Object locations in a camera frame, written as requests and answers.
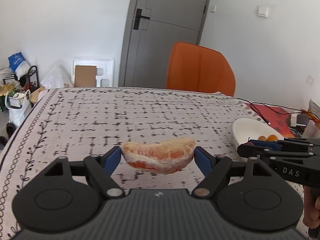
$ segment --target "patterned tablecloth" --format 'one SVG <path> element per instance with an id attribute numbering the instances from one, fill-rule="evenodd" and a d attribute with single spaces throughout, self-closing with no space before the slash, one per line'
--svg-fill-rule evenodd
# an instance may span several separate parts
<path id="1" fill-rule="evenodd" d="M 2 151 L 0 240 L 20 230 L 11 209 L 17 191 L 58 156 L 76 161 L 125 141 L 155 143 L 187 136 L 212 155 L 239 160 L 231 126 L 241 117 L 258 118 L 238 100 L 212 94 L 141 88 L 50 90 Z M 126 191 L 192 190 L 203 175 L 194 161 L 175 174 L 162 175 L 138 171 L 122 158 L 112 178 Z M 292 185 L 302 192 L 300 185 Z M 306 231 L 302 223 L 298 229 Z"/>

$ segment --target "human hand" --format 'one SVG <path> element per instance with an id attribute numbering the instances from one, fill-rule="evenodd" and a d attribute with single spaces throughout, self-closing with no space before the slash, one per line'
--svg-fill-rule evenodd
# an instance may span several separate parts
<path id="1" fill-rule="evenodd" d="M 317 228 L 320 225 L 320 196 L 316 199 L 311 193 L 311 188 L 303 186 L 304 192 L 304 217 L 303 223 L 308 228 Z"/>

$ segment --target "door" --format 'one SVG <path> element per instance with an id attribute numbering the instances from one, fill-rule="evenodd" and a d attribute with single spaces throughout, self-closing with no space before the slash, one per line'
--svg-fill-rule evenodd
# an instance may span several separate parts
<path id="1" fill-rule="evenodd" d="M 165 88 L 172 46 L 197 43 L 207 0 L 137 0 L 124 78 L 127 87 Z"/>

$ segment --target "black cable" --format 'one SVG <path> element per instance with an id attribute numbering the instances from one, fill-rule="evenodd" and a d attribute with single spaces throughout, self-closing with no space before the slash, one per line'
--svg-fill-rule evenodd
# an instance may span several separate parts
<path id="1" fill-rule="evenodd" d="M 299 111 L 299 112 L 293 112 L 293 113 L 287 113 L 287 114 L 301 114 L 301 110 L 295 109 L 295 108 L 290 108 L 290 107 L 286 107 L 286 106 L 279 106 L 279 105 L 272 105 L 272 104 L 267 104 L 267 103 L 250 102 L 250 101 L 245 100 L 245 99 L 242 99 L 242 98 L 237 98 L 237 99 L 242 100 L 242 101 L 245 101 L 245 102 L 248 102 L 248 103 L 250 104 L 252 110 L 256 111 L 257 114 L 259 114 L 259 115 L 261 116 L 261 118 L 262 118 L 266 123 L 269 123 L 269 122 L 268 122 L 268 120 L 266 120 L 266 119 L 262 116 L 262 114 L 260 113 L 260 111 L 257 111 L 257 108 L 256 108 L 256 107 L 255 107 L 256 110 L 253 109 L 254 104 L 256 104 L 256 105 L 259 104 L 259 105 L 266 106 L 266 107 L 270 108 L 272 111 L 274 111 L 274 112 L 276 112 L 276 113 L 278 113 L 278 114 L 282 114 L 282 115 L 286 115 L 286 114 L 284 114 L 284 113 L 279 113 L 278 111 L 274 110 L 274 109 L 273 109 L 272 107 L 270 107 L 270 106 L 283 107 L 283 108 L 287 108 L 287 109 Z M 314 113 L 312 113 L 312 112 L 307 112 L 307 111 L 306 111 L 306 113 L 308 113 L 308 114 L 313 114 L 316 118 L 318 118 L 318 120 L 320 120 L 319 117 L 318 117 L 316 114 L 314 114 Z"/>

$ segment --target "white bowl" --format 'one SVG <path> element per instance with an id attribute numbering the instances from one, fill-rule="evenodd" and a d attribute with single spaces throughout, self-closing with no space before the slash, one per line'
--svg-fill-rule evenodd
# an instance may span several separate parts
<path id="1" fill-rule="evenodd" d="M 284 139 L 275 129 L 255 119 L 239 118 L 232 125 L 233 145 L 236 148 L 240 144 L 246 143 L 249 137 L 250 139 L 258 140 L 261 135 L 268 138 L 271 134 L 276 135 L 279 140 Z"/>

